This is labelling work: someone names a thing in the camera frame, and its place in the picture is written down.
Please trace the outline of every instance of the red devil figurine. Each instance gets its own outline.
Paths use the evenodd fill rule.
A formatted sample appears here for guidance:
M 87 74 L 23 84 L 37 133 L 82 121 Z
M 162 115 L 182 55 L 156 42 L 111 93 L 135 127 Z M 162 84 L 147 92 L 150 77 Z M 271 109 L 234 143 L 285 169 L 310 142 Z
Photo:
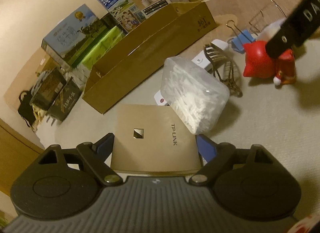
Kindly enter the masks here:
M 273 78 L 276 86 L 280 84 L 294 84 L 296 70 L 294 54 L 287 49 L 277 59 L 272 59 L 266 52 L 266 41 L 258 40 L 244 44 L 246 51 L 244 77 Z

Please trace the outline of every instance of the black strap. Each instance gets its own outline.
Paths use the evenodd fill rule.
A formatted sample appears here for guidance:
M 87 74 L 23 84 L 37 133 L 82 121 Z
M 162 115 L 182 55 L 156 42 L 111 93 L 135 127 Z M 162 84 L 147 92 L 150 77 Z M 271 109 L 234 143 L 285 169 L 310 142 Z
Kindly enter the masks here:
M 18 113 L 25 120 L 28 127 L 31 127 L 36 121 L 33 107 L 30 105 L 31 98 L 31 91 L 28 90 L 22 91 L 19 95 L 20 106 L 18 108 Z
M 302 0 L 266 44 L 267 54 L 276 59 L 293 45 L 301 46 L 319 26 L 320 0 Z

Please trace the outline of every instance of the open cardboard box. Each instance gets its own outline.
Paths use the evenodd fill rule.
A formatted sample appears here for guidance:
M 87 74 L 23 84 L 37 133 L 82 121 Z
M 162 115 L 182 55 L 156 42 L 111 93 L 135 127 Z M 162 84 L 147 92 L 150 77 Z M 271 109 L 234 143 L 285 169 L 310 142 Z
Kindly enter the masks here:
M 105 113 L 159 69 L 167 57 L 176 56 L 216 27 L 204 2 L 163 7 L 92 67 L 83 99 Z

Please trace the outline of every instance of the metal screw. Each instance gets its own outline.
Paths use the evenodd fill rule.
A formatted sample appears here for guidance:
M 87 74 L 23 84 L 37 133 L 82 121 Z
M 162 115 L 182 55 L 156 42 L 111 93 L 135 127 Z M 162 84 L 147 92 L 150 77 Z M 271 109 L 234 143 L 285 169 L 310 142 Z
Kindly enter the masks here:
M 107 183 L 115 183 L 115 182 L 118 182 L 119 180 L 120 180 L 120 177 L 115 174 L 107 175 L 106 177 L 104 177 L 104 181 Z
M 288 42 L 288 41 L 287 41 L 287 38 L 286 38 L 285 36 L 282 36 L 281 39 L 282 39 L 282 41 L 283 41 L 284 43 L 287 43 L 287 42 Z
M 207 176 L 205 176 L 203 174 L 196 174 L 196 175 L 192 176 L 191 179 L 195 183 L 203 183 L 203 182 L 206 182 L 208 180 Z
M 154 183 L 154 184 L 159 184 L 160 182 L 161 182 L 161 180 L 159 180 L 159 179 L 152 180 L 152 183 Z

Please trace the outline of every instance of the blue clamp pad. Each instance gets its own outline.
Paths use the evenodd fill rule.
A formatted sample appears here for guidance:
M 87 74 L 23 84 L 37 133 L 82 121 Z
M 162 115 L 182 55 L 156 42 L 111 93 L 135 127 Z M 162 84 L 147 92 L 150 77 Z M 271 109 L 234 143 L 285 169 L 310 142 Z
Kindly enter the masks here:
M 113 133 L 108 133 L 99 141 L 93 144 L 92 149 L 97 154 L 98 158 L 103 162 L 110 156 L 113 150 L 113 142 L 115 136 Z
M 207 162 L 210 162 L 214 157 L 217 156 L 216 146 L 218 144 L 210 140 L 204 134 L 199 134 L 196 136 L 196 143 L 198 152 Z
M 244 53 L 243 44 L 252 43 L 255 41 L 255 38 L 251 36 L 248 30 L 243 30 L 237 37 L 233 38 L 231 41 L 231 47 L 234 51 L 241 54 Z

